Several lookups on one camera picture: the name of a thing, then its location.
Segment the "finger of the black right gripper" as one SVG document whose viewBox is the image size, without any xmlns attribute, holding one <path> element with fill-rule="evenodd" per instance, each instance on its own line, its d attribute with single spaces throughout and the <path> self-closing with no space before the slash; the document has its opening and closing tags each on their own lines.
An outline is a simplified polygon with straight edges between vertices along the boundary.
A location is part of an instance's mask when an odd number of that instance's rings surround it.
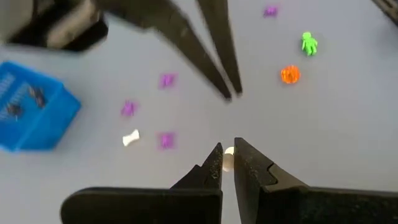
<svg viewBox="0 0 398 224">
<path fill-rule="evenodd" d="M 235 92 L 243 92 L 229 23 L 228 0 L 196 0 L 208 26 L 217 54 Z"/>
<path fill-rule="evenodd" d="M 141 29 L 155 29 L 201 72 L 224 99 L 231 99 L 221 73 L 189 20 L 171 0 L 99 0 L 99 8 Z"/>
</svg>

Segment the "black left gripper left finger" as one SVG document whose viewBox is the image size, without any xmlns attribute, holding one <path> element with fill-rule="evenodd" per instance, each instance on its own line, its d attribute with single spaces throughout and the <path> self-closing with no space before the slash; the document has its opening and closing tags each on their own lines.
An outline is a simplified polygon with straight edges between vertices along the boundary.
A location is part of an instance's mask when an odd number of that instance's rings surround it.
<svg viewBox="0 0 398 224">
<path fill-rule="evenodd" d="M 89 187 L 67 197 L 62 224 L 221 224 L 223 148 L 169 189 Z"/>
</svg>

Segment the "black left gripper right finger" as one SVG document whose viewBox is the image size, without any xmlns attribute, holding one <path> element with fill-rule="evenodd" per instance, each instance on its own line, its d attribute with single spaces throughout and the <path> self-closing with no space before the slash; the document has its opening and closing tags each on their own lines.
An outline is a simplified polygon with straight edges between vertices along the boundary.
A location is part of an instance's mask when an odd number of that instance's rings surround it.
<svg viewBox="0 0 398 224">
<path fill-rule="evenodd" d="M 398 224 L 398 193 L 311 187 L 243 138 L 234 140 L 242 224 Z"/>
</svg>

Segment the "white plastic bone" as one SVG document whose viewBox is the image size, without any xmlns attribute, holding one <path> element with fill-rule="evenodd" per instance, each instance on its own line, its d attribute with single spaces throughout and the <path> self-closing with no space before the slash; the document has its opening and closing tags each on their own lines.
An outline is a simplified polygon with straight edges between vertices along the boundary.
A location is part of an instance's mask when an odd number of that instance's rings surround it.
<svg viewBox="0 0 398 224">
<path fill-rule="evenodd" d="M 234 147 L 228 147 L 223 154 L 223 170 L 230 172 L 234 169 Z"/>
<path fill-rule="evenodd" d="M 130 145 L 132 142 L 139 140 L 140 137 L 140 133 L 138 129 L 135 129 L 131 134 L 125 135 L 122 137 L 122 142 L 124 147 L 127 147 L 128 145 Z"/>
</svg>

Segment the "orange translucent plastic pumpkin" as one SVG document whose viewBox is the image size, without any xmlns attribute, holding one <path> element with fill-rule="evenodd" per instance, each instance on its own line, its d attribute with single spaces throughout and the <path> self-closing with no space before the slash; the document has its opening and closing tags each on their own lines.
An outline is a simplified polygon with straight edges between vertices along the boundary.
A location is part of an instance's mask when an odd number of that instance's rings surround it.
<svg viewBox="0 0 398 224">
<path fill-rule="evenodd" d="M 301 78 L 301 72 L 295 65 L 288 65 L 280 71 L 281 80 L 285 84 L 297 83 Z"/>
</svg>

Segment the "green plastic skeleton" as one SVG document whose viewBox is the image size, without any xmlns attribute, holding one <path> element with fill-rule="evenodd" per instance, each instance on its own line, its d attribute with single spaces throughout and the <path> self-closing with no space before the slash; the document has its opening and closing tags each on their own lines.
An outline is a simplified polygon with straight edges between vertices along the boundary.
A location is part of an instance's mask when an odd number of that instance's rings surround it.
<svg viewBox="0 0 398 224">
<path fill-rule="evenodd" d="M 312 37 L 310 32 L 302 34 L 302 50 L 308 55 L 315 55 L 317 53 L 318 42 Z"/>
</svg>

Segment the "blue plastic basket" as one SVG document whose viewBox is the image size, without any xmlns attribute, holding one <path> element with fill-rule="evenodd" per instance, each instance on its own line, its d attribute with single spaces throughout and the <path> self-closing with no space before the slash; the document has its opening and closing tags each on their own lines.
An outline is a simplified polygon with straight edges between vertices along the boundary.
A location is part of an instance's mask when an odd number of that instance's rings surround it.
<svg viewBox="0 0 398 224">
<path fill-rule="evenodd" d="M 29 95 L 30 86 L 43 89 L 43 108 Z M 22 114 L 9 115 L 8 104 L 20 105 Z M 80 108 L 61 81 L 10 61 L 0 64 L 0 149 L 52 150 Z"/>
</svg>

